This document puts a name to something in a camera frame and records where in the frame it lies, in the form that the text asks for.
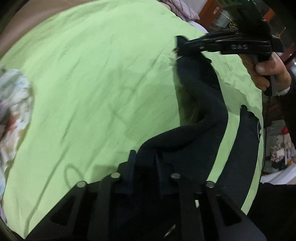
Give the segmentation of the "person's right hand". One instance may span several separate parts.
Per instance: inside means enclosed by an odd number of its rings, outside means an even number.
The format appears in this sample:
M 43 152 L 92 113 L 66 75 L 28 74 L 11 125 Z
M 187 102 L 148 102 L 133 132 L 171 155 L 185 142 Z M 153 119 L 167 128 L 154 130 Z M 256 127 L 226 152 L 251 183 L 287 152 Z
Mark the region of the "person's right hand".
M 288 73 L 284 63 L 276 53 L 272 53 L 268 61 L 253 64 L 251 58 L 248 55 L 239 55 L 244 67 L 247 69 L 255 86 L 266 91 L 270 86 L 269 81 L 265 76 L 275 76 L 276 79 L 276 91 L 282 91 L 288 89 L 291 85 L 292 78 Z

